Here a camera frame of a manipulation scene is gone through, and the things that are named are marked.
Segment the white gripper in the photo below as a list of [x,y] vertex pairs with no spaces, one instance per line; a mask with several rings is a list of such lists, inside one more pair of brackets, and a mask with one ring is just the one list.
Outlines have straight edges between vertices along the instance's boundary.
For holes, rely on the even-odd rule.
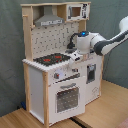
[[70,59],[69,59],[69,67],[71,69],[73,69],[76,65],[80,64],[81,62],[84,62],[88,59],[88,55],[87,54],[78,54],[77,52],[73,52],[70,55]]

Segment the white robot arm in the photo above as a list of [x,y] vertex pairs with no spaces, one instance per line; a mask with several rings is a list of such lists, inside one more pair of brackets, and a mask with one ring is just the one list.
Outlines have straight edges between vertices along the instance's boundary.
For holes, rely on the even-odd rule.
[[69,66],[73,67],[74,64],[84,61],[84,57],[90,53],[90,49],[103,56],[120,45],[124,41],[128,40],[128,16],[124,17],[119,23],[120,32],[113,38],[107,40],[99,33],[91,33],[89,31],[82,31],[74,33],[70,38],[70,43],[67,45],[68,49],[72,49],[75,44],[73,38],[77,37],[76,51],[70,55]]

